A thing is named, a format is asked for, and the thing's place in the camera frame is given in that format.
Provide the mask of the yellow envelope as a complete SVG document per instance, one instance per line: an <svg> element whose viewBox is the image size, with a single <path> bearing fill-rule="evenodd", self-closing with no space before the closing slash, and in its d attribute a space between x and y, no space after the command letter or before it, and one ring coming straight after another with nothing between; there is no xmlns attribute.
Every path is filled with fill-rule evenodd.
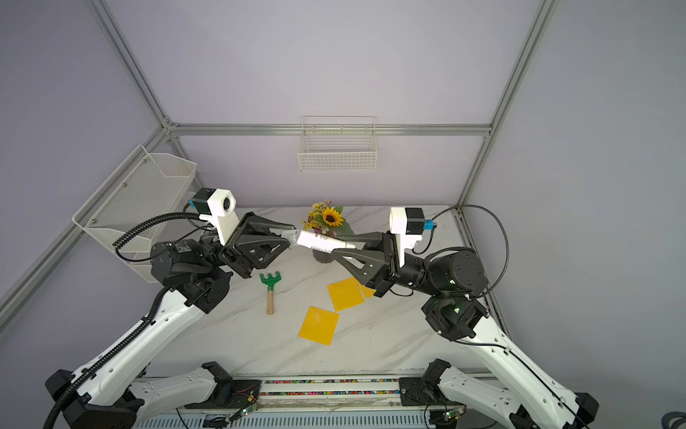
<svg viewBox="0 0 686 429"><path fill-rule="evenodd" d="M339 322L339 314L309 307L298 337L321 345L330 346Z"/></svg>
<svg viewBox="0 0 686 429"><path fill-rule="evenodd" d="M360 286L360 291L363 293L363 295L366 299L373 298L373 296L375 294L374 289L371 289L371 288L368 288L368 287L362 286L362 285Z"/></svg>
<svg viewBox="0 0 686 429"><path fill-rule="evenodd" d="M329 284L327 290L336 312L351 309L366 302L361 291L361 284L354 278Z"/></svg>

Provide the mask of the white glue stick cap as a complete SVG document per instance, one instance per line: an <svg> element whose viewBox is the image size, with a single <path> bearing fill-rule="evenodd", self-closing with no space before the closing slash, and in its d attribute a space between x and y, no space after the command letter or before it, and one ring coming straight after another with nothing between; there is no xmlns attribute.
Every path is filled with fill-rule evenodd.
<svg viewBox="0 0 686 429"><path fill-rule="evenodd" d="M299 230L293 229L293 230L283 231L280 234L280 237L282 237L283 239L286 239L287 241L289 241L291 243L296 243L298 240L298 234L299 234Z"/></svg>

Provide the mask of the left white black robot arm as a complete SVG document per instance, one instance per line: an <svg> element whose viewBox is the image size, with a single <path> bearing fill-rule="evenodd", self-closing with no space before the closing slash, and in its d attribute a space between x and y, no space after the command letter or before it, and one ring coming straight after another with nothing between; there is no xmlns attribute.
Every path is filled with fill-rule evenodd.
<svg viewBox="0 0 686 429"><path fill-rule="evenodd" d="M221 242L218 230L186 235L152 250L152 274L162 285L150 310L113 345L80 368L46 380L55 404L44 426L64 418L71 428L132 428L180 407L230 400L232 376L216 361L182 375L144 383L139 376L182 332L227 297L234 275L248 278L277 259L295 238L294 225L249 212Z"/></svg>

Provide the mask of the white glue stick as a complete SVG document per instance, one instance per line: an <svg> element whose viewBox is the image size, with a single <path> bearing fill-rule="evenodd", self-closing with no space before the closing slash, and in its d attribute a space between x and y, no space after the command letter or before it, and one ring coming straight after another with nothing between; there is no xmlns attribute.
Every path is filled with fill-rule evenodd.
<svg viewBox="0 0 686 429"><path fill-rule="evenodd" d="M353 250L356 248L356 245L353 243L309 231L299 232L296 238L296 244L327 254L332 253L334 250L339 250L340 248L353 248Z"/></svg>

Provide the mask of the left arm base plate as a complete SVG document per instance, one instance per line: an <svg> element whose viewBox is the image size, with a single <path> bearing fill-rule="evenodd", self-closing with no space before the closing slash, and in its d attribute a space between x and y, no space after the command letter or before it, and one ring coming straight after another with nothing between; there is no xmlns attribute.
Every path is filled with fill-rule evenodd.
<svg viewBox="0 0 686 429"><path fill-rule="evenodd" d="M218 385L208 400L184 406L184 409L246 409L257 402L262 381L237 380Z"/></svg>

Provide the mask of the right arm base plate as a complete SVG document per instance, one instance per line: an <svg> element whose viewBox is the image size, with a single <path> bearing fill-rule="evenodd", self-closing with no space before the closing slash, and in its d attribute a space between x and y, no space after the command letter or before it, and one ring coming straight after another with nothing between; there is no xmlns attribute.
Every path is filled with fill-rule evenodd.
<svg viewBox="0 0 686 429"><path fill-rule="evenodd" d="M421 377L405 376L398 379L400 403L403 407L414 406L463 406L463 402L449 400L434 384L427 384Z"/></svg>

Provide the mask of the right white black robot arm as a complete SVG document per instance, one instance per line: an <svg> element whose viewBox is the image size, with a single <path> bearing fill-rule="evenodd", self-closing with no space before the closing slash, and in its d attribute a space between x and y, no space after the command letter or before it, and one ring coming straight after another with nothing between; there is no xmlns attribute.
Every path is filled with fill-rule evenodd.
<svg viewBox="0 0 686 429"><path fill-rule="evenodd" d="M535 364L500 328L479 293L488 280L482 261L466 247L449 247L423 257L401 253L389 232L342 237L330 254L362 285L381 298L394 286L427 295L428 325L443 339L469 352L501 383L483 383L442 359L423 375L435 394L479 411L505 428L588 428L600 404L575 393Z"/></svg>

